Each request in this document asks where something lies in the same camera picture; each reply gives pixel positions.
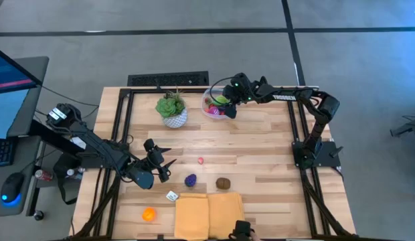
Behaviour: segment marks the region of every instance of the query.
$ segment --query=yellow napkin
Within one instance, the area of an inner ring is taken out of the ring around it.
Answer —
[[[204,193],[181,193],[176,200],[175,238],[207,240],[209,205]]]
[[[209,238],[227,239],[237,220],[245,220],[239,193],[209,194]]]

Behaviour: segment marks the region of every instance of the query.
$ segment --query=white plant pot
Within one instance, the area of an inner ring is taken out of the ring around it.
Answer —
[[[187,122],[187,117],[187,108],[184,108],[180,115],[163,118],[163,123],[165,123],[165,125],[170,128],[179,128]]]

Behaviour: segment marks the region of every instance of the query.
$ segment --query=keyboard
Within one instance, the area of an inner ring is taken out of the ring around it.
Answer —
[[[16,142],[17,138],[0,139],[0,167],[13,163]]]
[[[209,86],[208,71],[129,75],[127,86]]]

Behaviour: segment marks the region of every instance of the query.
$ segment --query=potted plant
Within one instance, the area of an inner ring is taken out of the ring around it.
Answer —
[[[160,113],[163,123],[170,128],[182,127],[187,122],[187,109],[178,89],[176,93],[167,92],[159,99],[155,109]]]

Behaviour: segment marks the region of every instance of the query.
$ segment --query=clear bowl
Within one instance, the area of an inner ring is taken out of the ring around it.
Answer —
[[[210,94],[209,94],[209,90],[210,88],[208,88],[204,93],[203,96],[201,96],[201,111],[203,112],[203,114],[205,114],[206,116],[210,117],[210,118],[214,118],[214,119],[226,119],[229,118],[226,115],[219,115],[219,114],[211,114],[205,111],[205,108],[209,108],[209,106],[205,103],[205,98],[211,98]],[[222,95],[222,88],[213,88],[212,89],[212,96],[214,98],[218,97]]]

